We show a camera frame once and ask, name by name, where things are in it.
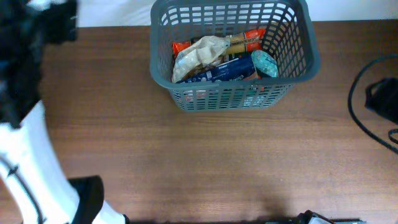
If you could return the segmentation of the teal wet wipes packet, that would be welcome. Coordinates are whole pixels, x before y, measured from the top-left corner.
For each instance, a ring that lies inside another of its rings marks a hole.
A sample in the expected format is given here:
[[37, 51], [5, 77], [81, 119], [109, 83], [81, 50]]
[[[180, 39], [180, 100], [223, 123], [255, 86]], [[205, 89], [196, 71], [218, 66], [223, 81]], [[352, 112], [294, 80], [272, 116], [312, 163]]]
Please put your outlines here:
[[259, 76], [262, 78], [277, 78], [279, 71], [273, 57], [262, 50], [255, 50], [251, 54], [252, 62]]

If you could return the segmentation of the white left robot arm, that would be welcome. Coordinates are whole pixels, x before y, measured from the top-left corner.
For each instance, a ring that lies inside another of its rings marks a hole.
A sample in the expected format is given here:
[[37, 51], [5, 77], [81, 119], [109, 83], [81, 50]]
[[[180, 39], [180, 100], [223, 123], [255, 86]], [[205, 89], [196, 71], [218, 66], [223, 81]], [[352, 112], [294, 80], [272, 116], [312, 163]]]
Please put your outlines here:
[[76, 1], [1, 2], [1, 180], [24, 223], [128, 223], [97, 175], [69, 179], [53, 150], [40, 96], [47, 45], [77, 38]]

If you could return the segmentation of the orange spaghetti packet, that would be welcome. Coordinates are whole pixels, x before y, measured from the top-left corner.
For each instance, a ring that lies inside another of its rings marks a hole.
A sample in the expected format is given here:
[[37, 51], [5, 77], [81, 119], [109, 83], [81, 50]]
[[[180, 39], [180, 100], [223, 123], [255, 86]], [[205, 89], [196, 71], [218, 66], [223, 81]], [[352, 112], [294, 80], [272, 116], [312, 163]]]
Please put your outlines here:
[[[231, 46], [237, 45], [235, 50], [227, 50], [227, 54], [235, 54], [240, 52], [252, 52], [261, 49], [261, 40], [263, 39], [266, 30], [258, 28], [247, 32], [242, 32], [235, 35], [227, 35], [226, 38], [230, 40]], [[173, 42], [172, 50], [173, 55], [176, 58], [177, 55], [182, 51], [198, 42], [200, 37], [191, 39], [185, 42]]]

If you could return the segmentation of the Kleenex tissue multipack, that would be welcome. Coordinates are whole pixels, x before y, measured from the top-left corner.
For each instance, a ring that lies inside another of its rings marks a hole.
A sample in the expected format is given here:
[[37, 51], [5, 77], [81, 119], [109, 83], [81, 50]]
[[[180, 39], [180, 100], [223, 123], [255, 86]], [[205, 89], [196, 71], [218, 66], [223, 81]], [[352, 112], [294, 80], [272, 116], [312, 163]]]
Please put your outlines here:
[[260, 76], [256, 72], [251, 56], [248, 55], [223, 63], [215, 68], [212, 68], [211, 70], [196, 74], [191, 78], [180, 80], [178, 83], [214, 83], [258, 79], [260, 79]]

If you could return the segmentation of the green Nescafe coffee bag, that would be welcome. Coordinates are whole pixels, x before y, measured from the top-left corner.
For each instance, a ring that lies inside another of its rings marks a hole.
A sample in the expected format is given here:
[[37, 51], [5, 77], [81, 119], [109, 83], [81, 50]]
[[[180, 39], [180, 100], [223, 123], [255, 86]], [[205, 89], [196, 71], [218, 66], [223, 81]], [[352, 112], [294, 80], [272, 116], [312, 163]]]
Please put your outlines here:
[[240, 53], [234, 53], [234, 54], [225, 55], [223, 57], [223, 63], [229, 62], [231, 60], [235, 60], [237, 58], [247, 57], [247, 56], [250, 56], [250, 55], [251, 55], [250, 52], [240, 52]]

